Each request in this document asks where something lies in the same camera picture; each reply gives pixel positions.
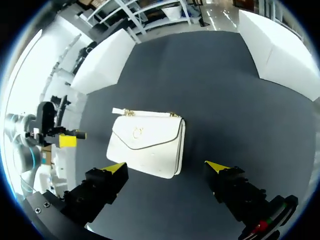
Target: handbag flap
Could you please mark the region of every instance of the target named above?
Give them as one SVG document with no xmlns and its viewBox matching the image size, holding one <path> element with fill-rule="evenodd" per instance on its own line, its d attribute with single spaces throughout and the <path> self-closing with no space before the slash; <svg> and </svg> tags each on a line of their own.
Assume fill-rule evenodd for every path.
<svg viewBox="0 0 320 240">
<path fill-rule="evenodd" d="M 179 134 L 181 117 L 119 116 L 112 131 L 133 150 L 171 142 Z"/>
</svg>

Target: white box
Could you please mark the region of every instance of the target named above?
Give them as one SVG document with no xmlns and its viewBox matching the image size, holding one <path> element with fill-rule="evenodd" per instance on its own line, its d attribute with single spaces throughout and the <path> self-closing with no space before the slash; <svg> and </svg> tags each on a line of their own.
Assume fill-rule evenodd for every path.
<svg viewBox="0 0 320 240">
<path fill-rule="evenodd" d="M 290 88 L 311 101 L 320 97 L 320 72 L 302 41 L 280 24 L 240 10 L 238 31 L 259 77 Z"/>
<path fill-rule="evenodd" d="M 89 94 L 117 84 L 135 44 L 123 29 L 109 36 L 85 58 L 72 81 L 71 88 Z"/>
</svg>

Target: white handbag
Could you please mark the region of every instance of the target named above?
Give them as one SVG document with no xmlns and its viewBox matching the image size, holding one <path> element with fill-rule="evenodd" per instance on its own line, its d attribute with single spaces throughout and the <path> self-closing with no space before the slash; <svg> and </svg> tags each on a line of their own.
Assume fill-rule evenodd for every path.
<svg viewBox="0 0 320 240">
<path fill-rule="evenodd" d="M 126 162 L 131 169 L 171 179 L 181 171 L 186 123 L 174 113 L 130 111 L 120 114 L 112 127 L 106 157 Z"/>
</svg>

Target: yellow label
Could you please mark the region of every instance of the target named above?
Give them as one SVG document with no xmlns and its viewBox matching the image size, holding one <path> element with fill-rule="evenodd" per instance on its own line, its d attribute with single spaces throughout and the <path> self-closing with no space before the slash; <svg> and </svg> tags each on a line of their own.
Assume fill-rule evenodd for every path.
<svg viewBox="0 0 320 240">
<path fill-rule="evenodd" d="M 219 173 L 220 170 L 229 169 L 230 168 L 228 166 L 223 166 L 223 165 L 214 163 L 212 161 L 205 161 L 205 163 L 209 164 L 210 167 L 212 167 L 217 173 Z"/>
<path fill-rule="evenodd" d="M 118 163 L 118 164 L 111 165 L 111 166 L 107 166 L 107 167 L 101 168 L 101 170 L 107 170 L 107 171 L 111 172 L 112 174 L 114 174 L 119 168 L 122 167 L 123 164 L 125 164 L 125 162 Z"/>
<path fill-rule="evenodd" d="M 59 147 L 76 147 L 77 146 L 77 138 L 76 136 L 66 136 L 64 134 L 59 135 Z"/>
</svg>

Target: gray tabletop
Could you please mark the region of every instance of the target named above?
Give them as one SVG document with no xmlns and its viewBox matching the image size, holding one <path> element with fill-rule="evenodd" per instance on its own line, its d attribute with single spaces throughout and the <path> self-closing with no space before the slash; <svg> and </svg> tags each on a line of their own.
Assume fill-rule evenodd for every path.
<svg viewBox="0 0 320 240">
<path fill-rule="evenodd" d="M 259 79 L 233 32 L 188 32 L 134 47 L 117 85 L 88 97 L 76 149 L 76 181 L 106 158 L 112 108 L 175 112 L 186 120 L 182 171 L 163 179 L 129 170 L 113 205 L 90 225 L 114 240 L 238 239 L 244 225 L 218 204 L 202 176 L 204 161 L 239 166 L 267 199 L 302 199 L 315 154 L 313 105 Z"/>
</svg>

